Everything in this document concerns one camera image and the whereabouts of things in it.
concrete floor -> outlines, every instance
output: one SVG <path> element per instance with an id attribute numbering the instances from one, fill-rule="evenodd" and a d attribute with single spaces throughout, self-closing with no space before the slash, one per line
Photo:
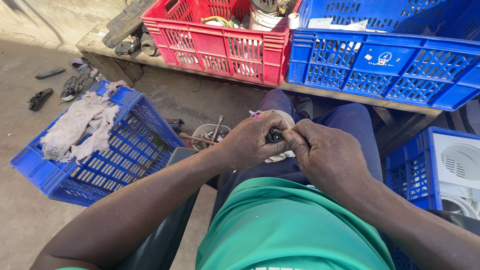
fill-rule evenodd
<path id="1" fill-rule="evenodd" d="M 70 103 L 59 105 L 60 92 L 70 76 L 78 75 L 68 66 L 68 60 L 80 53 L 1 40 L 0 51 L 0 168 L 4 175 L 0 180 L 0 265 L 6 270 L 28 269 L 48 240 L 84 207 L 49 200 L 9 161 L 69 107 Z M 34 78 L 54 66 L 67 71 L 42 80 Z M 30 97 L 49 87 L 54 94 L 43 108 L 38 112 L 28 110 Z M 151 68 L 144 68 L 134 88 L 146 93 L 166 118 L 182 118 L 182 129 L 190 134 L 201 124 L 216 123 L 220 114 L 225 116 L 224 124 L 233 128 L 266 94 Z M 196 249 L 207 231 L 215 194 L 214 189 L 202 187 L 172 270 L 194 269 Z"/>

wall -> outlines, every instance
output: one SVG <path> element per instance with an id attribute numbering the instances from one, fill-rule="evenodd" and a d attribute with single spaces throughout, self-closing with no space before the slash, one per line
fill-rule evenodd
<path id="1" fill-rule="evenodd" d="M 124 7 L 123 0 L 0 0 L 0 35 L 4 31 L 75 44 Z"/>

person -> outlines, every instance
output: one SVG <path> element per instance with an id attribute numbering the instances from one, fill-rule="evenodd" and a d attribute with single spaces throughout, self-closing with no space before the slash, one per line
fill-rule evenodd
<path id="1" fill-rule="evenodd" d="M 266 143 L 270 127 L 286 127 L 279 114 L 242 121 L 220 143 L 86 208 L 47 243 L 31 269 L 114 268 L 222 172 L 229 173 L 223 206 L 198 247 L 197 270 L 394 270 L 377 230 L 421 269 L 478 268 L 478 236 L 381 182 L 364 106 L 304 119 L 276 89 L 258 109 L 283 110 L 296 124 L 284 130 L 284 139 Z M 295 158 L 263 162 L 288 149 Z"/>

red plastic crate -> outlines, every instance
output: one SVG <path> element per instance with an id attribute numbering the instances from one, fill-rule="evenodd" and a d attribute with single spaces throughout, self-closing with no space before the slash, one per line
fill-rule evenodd
<path id="1" fill-rule="evenodd" d="M 249 0 L 159 0 L 142 20 L 168 65 L 279 86 L 290 52 L 288 27 L 266 32 L 200 23 L 209 16 L 241 21 L 249 13 Z"/>

yellow hose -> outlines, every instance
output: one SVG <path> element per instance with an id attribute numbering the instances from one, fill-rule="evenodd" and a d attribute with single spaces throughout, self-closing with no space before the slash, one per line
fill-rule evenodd
<path id="1" fill-rule="evenodd" d="M 220 17 L 220 16 L 210 16 L 210 17 L 204 18 L 204 20 L 205 20 L 206 22 L 211 21 L 211 20 L 213 20 L 213 19 L 218 19 L 218 20 L 226 23 L 229 27 L 233 27 L 233 26 L 230 24 L 230 22 L 228 22 L 227 20 L 225 20 L 224 18 L 222 18 L 222 17 Z"/>

